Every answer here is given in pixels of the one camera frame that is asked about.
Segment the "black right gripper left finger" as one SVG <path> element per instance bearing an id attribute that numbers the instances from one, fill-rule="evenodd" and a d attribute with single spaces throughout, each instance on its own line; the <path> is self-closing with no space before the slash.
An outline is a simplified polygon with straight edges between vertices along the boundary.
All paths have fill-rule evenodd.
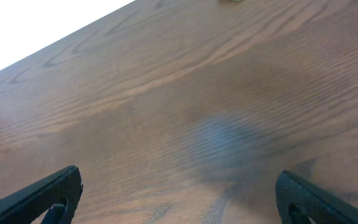
<path id="1" fill-rule="evenodd" d="M 71 223 L 83 191 L 77 166 L 68 166 L 0 199 L 0 223 Z"/>

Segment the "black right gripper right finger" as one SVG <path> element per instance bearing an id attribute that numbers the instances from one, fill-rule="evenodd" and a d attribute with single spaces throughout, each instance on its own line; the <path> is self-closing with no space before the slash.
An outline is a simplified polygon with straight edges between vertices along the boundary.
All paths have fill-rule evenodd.
<path id="1" fill-rule="evenodd" d="M 358 224 L 358 208 L 289 170 L 279 174 L 275 195 L 282 223 Z"/>

